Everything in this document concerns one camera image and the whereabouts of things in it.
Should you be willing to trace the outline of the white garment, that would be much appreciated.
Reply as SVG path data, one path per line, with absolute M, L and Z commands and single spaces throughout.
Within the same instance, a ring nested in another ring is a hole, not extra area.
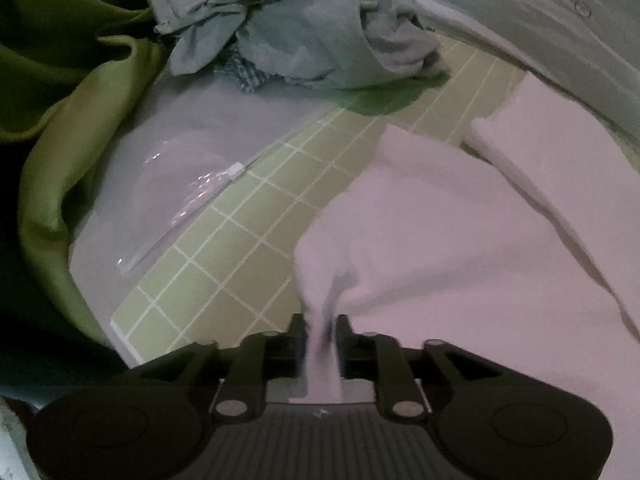
M 307 399 L 342 400 L 330 329 L 442 339 L 578 394 L 639 474 L 639 176 L 601 123 L 527 75 L 462 148 L 395 126 L 300 238 Z

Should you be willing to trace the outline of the clear zipper storage bag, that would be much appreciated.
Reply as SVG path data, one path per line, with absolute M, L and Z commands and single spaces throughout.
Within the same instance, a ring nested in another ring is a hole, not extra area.
M 271 81 L 162 75 L 107 145 L 74 234 L 70 272 L 92 313 L 109 318 L 162 251 L 252 162 L 348 94 Z

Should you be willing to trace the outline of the green grid bed sheet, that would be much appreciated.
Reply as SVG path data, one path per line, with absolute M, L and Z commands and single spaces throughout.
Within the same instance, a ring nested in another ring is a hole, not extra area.
M 516 64 L 442 37 L 442 84 L 349 92 L 278 143 L 212 200 L 114 313 L 125 361 L 136 366 L 191 342 L 233 347 L 282 330 L 300 304 L 293 252 L 316 213 L 348 187 L 395 125 L 459 144 L 524 77 Z

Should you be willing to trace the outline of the blue plaid garment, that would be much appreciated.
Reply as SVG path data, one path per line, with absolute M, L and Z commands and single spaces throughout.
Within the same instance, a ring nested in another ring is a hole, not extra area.
M 258 70 L 252 62 L 243 58 L 236 44 L 232 44 L 219 55 L 214 72 L 236 81 L 244 93 L 255 93 L 272 79 L 271 75 Z

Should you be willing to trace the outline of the grey-blue crumpled garment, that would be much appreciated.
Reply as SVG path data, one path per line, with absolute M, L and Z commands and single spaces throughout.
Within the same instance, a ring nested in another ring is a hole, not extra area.
M 157 30 L 175 37 L 171 73 L 215 65 L 236 44 L 272 76 L 318 89 L 431 79 L 448 67 L 413 0 L 165 0 Z

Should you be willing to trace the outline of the olive green curtain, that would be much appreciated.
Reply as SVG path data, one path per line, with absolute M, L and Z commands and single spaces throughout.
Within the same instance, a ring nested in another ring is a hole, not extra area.
M 22 163 L 17 236 L 66 321 L 110 342 L 68 268 L 63 204 L 162 68 L 148 0 L 1 0 L 1 151 Z

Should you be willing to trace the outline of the light blue carrot-print quilt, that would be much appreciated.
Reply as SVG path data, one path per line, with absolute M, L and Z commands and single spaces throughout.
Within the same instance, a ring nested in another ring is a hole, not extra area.
M 418 0 L 440 28 L 484 40 L 639 141 L 639 0 Z

